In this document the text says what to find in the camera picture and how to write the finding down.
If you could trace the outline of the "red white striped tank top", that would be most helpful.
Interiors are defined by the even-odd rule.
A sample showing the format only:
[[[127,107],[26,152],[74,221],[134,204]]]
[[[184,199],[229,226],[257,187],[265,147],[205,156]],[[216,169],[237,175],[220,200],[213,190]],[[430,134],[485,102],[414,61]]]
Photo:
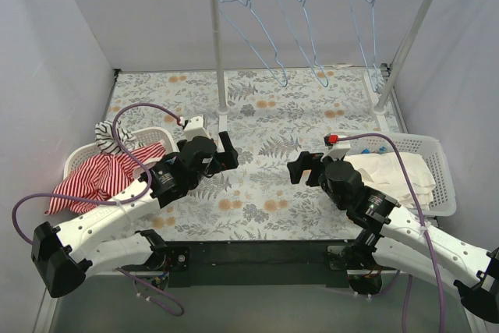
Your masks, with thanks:
[[[132,155],[146,165],[148,162],[159,161],[165,152],[163,144],[158,142],[133,150]],[[139,165],[127,154],[97,154],[71,172],[55,187],[53,193],[106,201],[128,187],[138,176],[138,169]],[[83,214],[97,205],[52,197],[45,214],[57,214],[64,210]]]

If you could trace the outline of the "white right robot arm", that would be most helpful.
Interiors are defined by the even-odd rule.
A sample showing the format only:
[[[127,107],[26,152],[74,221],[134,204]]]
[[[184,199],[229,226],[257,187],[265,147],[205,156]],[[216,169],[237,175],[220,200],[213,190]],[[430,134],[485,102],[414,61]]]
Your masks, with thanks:
[[[484,321],[498,322],[498,252],[470,245],[417,216],[362,181],[344,160],[302,152],[287,164],[290,180],[319,186],[362,231],[344,252],[361,268],[375,264],[434,280],[456,293],[461,304]]]

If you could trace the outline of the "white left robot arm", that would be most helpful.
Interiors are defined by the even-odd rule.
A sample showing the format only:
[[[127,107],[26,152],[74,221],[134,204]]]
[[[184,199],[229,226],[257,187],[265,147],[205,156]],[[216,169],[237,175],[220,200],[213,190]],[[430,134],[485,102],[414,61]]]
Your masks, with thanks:
[[[178,152],[164,156],[117,196],[71,221],[34,230],[31,259],[53,298],[77,289],[86,278],[123,266],[160,269],[169,255],[152,229],[110,240],[128,224],[158,212],[198,187],[204,177],[238,167],[238,153],[227,132],[212,139],[195,136]]]

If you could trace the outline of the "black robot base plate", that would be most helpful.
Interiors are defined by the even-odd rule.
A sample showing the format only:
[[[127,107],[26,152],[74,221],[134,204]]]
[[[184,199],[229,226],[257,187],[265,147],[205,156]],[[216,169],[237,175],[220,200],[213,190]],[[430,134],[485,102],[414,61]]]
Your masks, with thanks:
[[[375,295],[393,282],[388,266],[357,261],[351,240],[167,242],[127,271],[162,275],[171,288],[322,285]]]

